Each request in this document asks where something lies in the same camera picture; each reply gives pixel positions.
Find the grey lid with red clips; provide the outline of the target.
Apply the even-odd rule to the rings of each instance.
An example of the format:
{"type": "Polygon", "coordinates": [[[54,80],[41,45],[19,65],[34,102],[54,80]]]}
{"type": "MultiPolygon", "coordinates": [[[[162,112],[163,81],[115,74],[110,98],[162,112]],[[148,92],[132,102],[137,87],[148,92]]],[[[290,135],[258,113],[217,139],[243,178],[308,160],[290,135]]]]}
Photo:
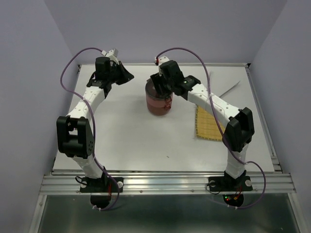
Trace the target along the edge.
{"type": "Polygon", "coordinates": [[[145,85],[146,96],[150,97],[153,100],[165,100],[173,95],[172,92],[168,92],[165,94],[157,93],[154,84],[151,79],[148,79],[145,85]]]}

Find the red steel lunch bowl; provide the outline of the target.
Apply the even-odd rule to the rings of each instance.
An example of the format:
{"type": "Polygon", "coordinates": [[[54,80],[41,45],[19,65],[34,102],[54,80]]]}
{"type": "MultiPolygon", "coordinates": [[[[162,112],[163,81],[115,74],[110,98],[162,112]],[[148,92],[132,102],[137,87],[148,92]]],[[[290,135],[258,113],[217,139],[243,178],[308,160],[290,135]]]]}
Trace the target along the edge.
{"type": "Polygon", "coordinates": [[[170,111],[170,108],[166,109],[166,108],[157,108],[154,106],[148,106],[148,110],[151,114],[155,116],[164,116],[170,111]]]}

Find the metal tongs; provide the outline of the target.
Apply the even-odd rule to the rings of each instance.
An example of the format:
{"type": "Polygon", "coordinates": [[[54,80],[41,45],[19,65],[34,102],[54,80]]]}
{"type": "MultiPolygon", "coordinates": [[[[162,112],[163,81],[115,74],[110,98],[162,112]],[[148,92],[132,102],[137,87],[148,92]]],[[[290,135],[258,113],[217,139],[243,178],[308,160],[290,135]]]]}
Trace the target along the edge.
{"type": "Polygon", "coordinates": [[[218,96],[223,97],[240,84],[241,79],[236,77],[232,72],[209,72],[210,90],[218,96]]]}

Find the yellow bamboo mat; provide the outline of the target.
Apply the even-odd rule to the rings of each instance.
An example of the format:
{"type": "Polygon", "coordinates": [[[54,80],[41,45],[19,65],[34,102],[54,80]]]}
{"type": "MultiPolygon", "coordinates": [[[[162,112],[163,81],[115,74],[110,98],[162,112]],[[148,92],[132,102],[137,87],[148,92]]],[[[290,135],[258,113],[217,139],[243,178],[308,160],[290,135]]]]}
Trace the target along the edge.
{"type": "Polygon", "coordinates": [[[195,135],[198,138],[210,141],[222,140],[214,116],[199,106],[196,106],[195,112],[195,135]]]}

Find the red steel bowl with clips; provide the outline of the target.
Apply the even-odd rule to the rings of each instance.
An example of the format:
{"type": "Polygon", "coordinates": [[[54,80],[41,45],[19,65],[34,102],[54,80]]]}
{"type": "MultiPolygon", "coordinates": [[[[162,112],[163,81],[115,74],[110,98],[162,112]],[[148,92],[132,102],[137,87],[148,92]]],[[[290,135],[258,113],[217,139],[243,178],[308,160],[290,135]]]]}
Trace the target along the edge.
{"type": "Polygon", "coordinates": [[[150,111],[155,111],[162,109],[163,111],[169,111],[172,107],[173,98],[168,96],[164,99],[154,99],[149,96],[146,96],[147,108],[150,111]]]}

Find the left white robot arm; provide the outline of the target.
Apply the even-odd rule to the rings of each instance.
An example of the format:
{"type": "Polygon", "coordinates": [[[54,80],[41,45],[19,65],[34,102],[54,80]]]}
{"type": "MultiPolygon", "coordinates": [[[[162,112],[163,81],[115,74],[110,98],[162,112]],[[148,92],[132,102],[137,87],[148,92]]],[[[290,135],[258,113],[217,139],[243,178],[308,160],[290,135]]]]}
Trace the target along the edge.
{"type": "Polygon", "coordinates": [[[89,79],[77,105],[66,116],[56,121],[58,150],[74,160],[83,170],[86,181],[97,191],[108,187],[105,167],[96,159],[94,113],[108,96],[112,85],[122,85],[134,76],[115,55],[104,55],[95,60],[95,71],[89,79]]]}

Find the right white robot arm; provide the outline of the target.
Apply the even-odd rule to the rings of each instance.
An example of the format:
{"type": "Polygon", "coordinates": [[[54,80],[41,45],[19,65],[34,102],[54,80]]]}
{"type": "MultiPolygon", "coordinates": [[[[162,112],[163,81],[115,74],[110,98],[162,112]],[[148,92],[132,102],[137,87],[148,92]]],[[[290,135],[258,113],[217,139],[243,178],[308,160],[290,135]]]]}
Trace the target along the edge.
{"type": "Polygon", "coordinates": [[[150,76],[157,93],[174,93],[181,96],[214,116],[221,131],[222,141],[228,149],[224,185],[235,189],[241,184],[240,176],[245,171],[246,151],[255,133],[252,111],[240,109],[211,93],[199,79],[189,75],[185,77],[176,61],[167,57],[156,59],[158,73],[150,76]]]}

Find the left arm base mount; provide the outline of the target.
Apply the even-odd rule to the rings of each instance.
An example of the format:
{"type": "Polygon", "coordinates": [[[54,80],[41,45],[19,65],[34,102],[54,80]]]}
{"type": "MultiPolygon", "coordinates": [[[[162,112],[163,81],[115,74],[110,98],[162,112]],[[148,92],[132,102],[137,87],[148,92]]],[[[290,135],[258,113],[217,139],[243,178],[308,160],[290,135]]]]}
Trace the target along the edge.
{"type": "Polygon", "coordinates": [[[80,185],[80,193],[91,194],[92,208],[98,211],[113,209],[123,192],[123,177],[91,179],[76,176],[75,181],[80,185]]]}

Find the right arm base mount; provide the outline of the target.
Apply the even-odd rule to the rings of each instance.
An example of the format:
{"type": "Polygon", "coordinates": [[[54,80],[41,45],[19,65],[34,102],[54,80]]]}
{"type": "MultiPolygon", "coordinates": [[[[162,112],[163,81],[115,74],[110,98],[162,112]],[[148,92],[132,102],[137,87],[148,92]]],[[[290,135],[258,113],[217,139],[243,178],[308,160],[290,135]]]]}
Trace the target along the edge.
{"type": "Polygon", "coordinates": [[[223,193],[225,204],[233,207],[241,207],[244,202],[243,192],[253,190],[249,176],[242,176],[237,179],[233,179],[230,176],[209,177],[205,188],[215,195],[223,193]]]}

